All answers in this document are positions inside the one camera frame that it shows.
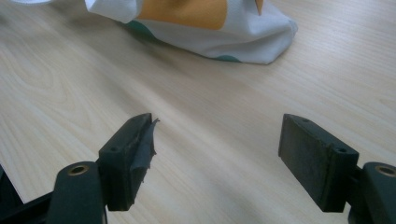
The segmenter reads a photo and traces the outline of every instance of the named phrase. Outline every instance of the light wood grain surface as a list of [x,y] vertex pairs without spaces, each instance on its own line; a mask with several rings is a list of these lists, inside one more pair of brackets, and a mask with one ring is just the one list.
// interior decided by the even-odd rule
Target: light wood grain surface
[[396,2],[274,0],[297,20],[269,65],[225,63],[131,32],[83,1],[0,2],[0,162],[28,202],[66,165],[95,161],[151,112],[154,157],[110,223],[347,223],[324,214],[277,156],[296,114],[396,164]]

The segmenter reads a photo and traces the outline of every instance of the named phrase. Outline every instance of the cloth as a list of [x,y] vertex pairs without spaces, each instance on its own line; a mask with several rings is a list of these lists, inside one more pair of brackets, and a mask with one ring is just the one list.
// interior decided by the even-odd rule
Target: cloth
[[[51,0],[10,0],[24,4]],[[90,12],[208,58],[271,63],[291,44],[296,22],[269,0],[85,0]]]

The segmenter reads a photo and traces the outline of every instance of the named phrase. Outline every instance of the orange pattern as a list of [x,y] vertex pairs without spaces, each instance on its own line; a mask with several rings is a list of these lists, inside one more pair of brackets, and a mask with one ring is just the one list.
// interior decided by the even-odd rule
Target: orange pattern
[[218,30],[226,17],[227,0],[145,0],[137,18]]

